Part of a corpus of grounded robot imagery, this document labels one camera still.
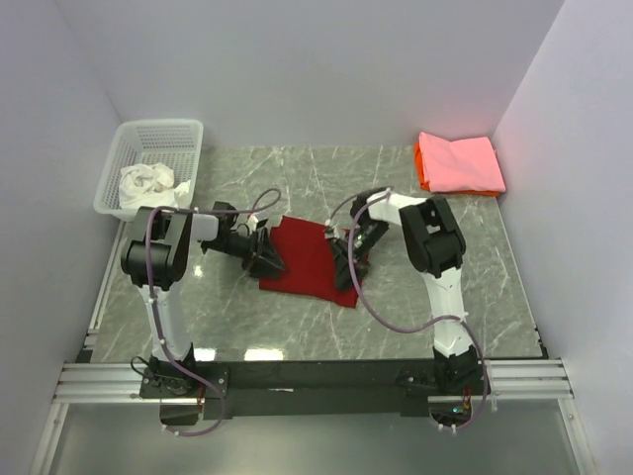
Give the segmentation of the red t shirt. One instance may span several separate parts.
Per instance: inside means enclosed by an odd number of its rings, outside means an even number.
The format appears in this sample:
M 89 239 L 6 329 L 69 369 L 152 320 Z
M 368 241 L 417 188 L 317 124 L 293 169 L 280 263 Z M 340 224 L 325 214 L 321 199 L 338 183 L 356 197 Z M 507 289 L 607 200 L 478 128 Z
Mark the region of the red t shirt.
M 325 238 L 324 225 L 283 216 L 270 232 L 272 243 L 286 269 L 280 277 L 260 278 L 259 289 L 315 297 L 343 308 L 355 308 L 354 288 L 335 288 L 335 264 Z

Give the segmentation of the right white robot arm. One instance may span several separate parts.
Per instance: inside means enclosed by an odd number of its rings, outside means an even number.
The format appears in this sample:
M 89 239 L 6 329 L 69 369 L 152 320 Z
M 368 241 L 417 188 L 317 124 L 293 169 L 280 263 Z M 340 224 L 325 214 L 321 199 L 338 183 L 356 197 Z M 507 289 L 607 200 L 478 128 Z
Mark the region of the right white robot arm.
M 466 241 L 447 201 L 438 196 L 416 198 L 390 187 L 374 188 L 343 201 L 350 204 L 352 225 L 335 227 L 332 212 L 324 222 L 324 237 L 334 259 L 334 286 L 354 289 L 370 315 L 385 328 L 401 334 L 433 329 L 433 385 L 455 395 L 480 374 L 482 352 L 467 325 L 462 295 Z M 372 247 L 391 227 L 401 229 L 407 257 L 424 282 L 431 319 L 412 329 L 399 328 L 371 306 L 361 281 L 369 271 Z

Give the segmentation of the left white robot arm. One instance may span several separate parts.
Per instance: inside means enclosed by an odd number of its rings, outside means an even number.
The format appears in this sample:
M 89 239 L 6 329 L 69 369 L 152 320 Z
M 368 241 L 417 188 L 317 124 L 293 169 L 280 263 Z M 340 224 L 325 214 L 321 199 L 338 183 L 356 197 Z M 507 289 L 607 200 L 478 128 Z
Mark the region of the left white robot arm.
M 142 207 L 133 221 L 121 266 L 144 299 L 152 337 L 151 357 L 143 387 L 184 398 L 206 393 L 216 384 L 198 367 L 194 345 L 184 323 L 181 281 L 187 271 L 190 244 L 240 260 L 252 278 L 277 279 L 286 270 L 266 221 L 252 211 L 246 232 L 237 230 L 241 212 L 219 201 L 209 213 L 171 207 Z

